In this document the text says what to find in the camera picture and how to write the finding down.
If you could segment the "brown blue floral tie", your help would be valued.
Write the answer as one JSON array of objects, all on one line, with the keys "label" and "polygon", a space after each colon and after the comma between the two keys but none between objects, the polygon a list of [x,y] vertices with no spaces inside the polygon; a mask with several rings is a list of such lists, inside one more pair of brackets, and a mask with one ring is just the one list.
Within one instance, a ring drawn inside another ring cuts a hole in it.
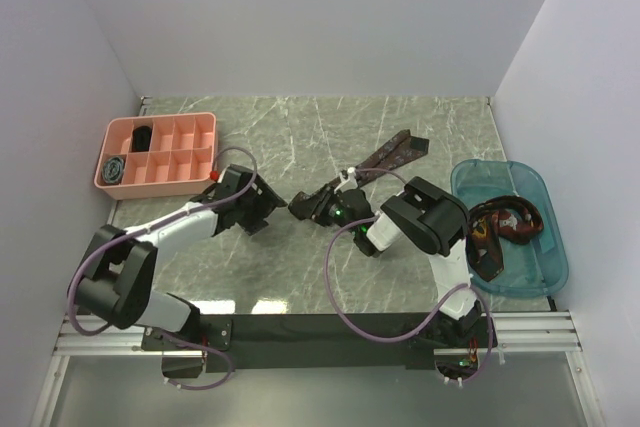
[{"label": "brown blue floral tie", "polygon": [[[400,130],[367,159],[355,166],[357,186],[364,187],[384,175],[386,171],[394,171],[426,156],[429,143],[430,141],[426,138],[413,136],[409,129]],[[338,176],[313,194],[305,192],[296,194],[288,204],[290,213],[298,220],[312,219],[313,216],[320,217],[319,208],[328,206],[329,192],[335,190],[342,181],[341,176],[346,173],[346,169],[341,170]]]}]

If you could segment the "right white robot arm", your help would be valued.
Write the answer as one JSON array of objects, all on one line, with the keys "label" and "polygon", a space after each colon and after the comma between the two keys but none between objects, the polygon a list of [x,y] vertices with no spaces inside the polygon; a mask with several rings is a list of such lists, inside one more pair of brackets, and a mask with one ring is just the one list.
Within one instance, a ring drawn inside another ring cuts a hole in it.
[{"label": "right white robot arm", "polygon": [[339,207],[338,217],[346,222],[339,232],[352,232],[353,239],[371,255],[388,250],[402,237],[410,240],[428,257],[438,302],[412,330],[395,337],[374,335],[360,329],[341,311],[331,290],[328,268],[324,267],[325,289],[338,317],[354,333],[373,342],[402,342],[429,331],[452,346],[465,344],[473,337],[481,315],[466,259],[469,212],[465,205],[421,177],[405,183],[368,218],[362,213],[367,204],[365,200],[357,204],[357,217],[349,217],[347,209]]}]

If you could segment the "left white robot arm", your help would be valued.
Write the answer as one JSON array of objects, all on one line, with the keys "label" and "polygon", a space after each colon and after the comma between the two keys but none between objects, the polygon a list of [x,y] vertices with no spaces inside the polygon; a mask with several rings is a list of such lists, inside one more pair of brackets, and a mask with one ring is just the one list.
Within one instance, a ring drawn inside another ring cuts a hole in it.
[{"label": "left white robot arm", "polygon": [[144,225],[107,224],[93,236],[69,289],[69,307],[84,308],[108,327],[144,326],[165,331],[187,349],[204,337],[199,308],[153,289],[156,268],[191,244],[239,226],[251,236],[287,206],[256,172],[232,164],[179,209]]}]

